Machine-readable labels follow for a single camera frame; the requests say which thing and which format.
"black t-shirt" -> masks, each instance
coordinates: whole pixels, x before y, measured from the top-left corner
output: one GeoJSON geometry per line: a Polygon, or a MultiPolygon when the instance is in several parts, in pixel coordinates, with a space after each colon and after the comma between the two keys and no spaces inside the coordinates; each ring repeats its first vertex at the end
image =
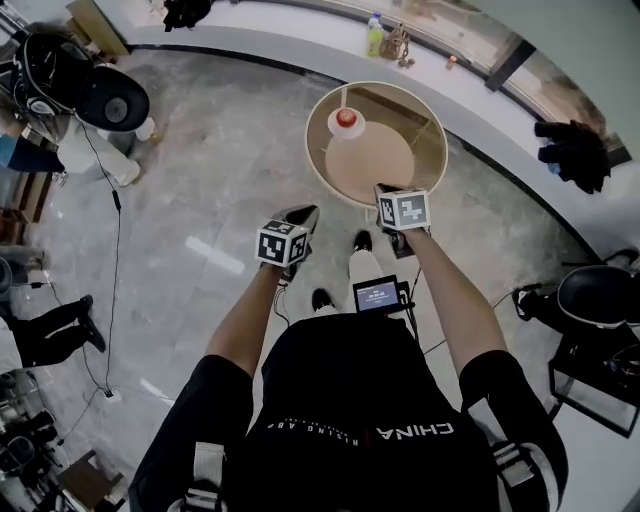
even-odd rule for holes
{"type": "MultiPolygon", "coordinates": [[[[142,461],[132,510],[162,511],[192,482],[195,443],[224,445],[230,510],[498,510],[484,434],[437,388],[402,320],[332,315],[285,331],[263,369],[262,411],[252,382],[207,356],[142,461]]],[[[540,446],[556,472],[566,456],[544,408],[506,352],[463,370],[464,407],[490,395],[513,442],[540,446]]]]}

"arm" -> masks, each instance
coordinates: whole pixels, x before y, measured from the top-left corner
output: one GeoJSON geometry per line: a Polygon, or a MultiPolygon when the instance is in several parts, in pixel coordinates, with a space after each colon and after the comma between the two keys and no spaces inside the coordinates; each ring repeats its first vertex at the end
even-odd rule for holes
{"type": "Polygon", "coordinates": [[[502,478],[509,510],[555,512],[567,484],[567,455],[522,368],[507,352],[493,309],[425,231],[404,235],[418,257],[447,337],[460,378],[463,412],[485,432],[494,457],[504,448],[515,457],[510,467],[521,457],[526,459],[520,468],[531,472],[537,467],[540,476],[523,481],[526,485],[502,478]],[[487,423],[488,417],[495,421],[487,423]]]}
{"type": "Polygon", "coordinates": [[[507,350],[491,305],[424,230],[405,231],[416,253],[458,376],[475,357],[507,350]]]}
{"type": "Polygon", "coordinates": [[[273,265],[263,265],[258,270],[242,297],[213,333],[205,355],[222,356],[253,377],[282,271],[273,265]]]}

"red object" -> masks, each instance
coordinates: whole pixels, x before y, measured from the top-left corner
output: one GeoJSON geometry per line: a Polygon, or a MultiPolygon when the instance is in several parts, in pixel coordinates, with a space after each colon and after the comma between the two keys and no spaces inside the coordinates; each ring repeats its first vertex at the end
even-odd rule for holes
{"type": "Polygon", "coordinates": [[[356,113],[350,108],[341,108],[336,115],[338,124],[343,128],[351,128],[356,124],[357,119],[356,113]]]}

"bottle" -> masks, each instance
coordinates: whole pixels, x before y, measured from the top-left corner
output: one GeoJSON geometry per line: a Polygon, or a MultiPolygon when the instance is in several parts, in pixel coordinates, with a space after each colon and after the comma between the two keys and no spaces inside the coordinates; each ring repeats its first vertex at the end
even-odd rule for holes
{"type": "Polygon", "coordinates": [[[378,11],[373,13],[373,16],[369,18],[369,22],[367,23],[369,28],[373,28],[376,23],[380,25],[380,16],[382,16],[382,14],[378,11]]]}
{"type": "Polygon", "coordinates": [[[367,55],[369,57],[380,56],[380,44],[384,39],[384,29],[380,23],[380,13],[374,12],[369,20],[367,30],[367,55]]]}

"small display screen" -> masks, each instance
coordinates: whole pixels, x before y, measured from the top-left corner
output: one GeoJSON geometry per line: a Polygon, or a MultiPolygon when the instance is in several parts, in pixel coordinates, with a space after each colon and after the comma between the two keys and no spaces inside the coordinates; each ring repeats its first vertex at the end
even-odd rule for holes
{"type": "Polygon", "coordinates": [[[360,311],[393,306],[398,303],[398,292],[394,282],[379,283],[374,286],[360,288],[356,290],[356,293],[360,311]]]}

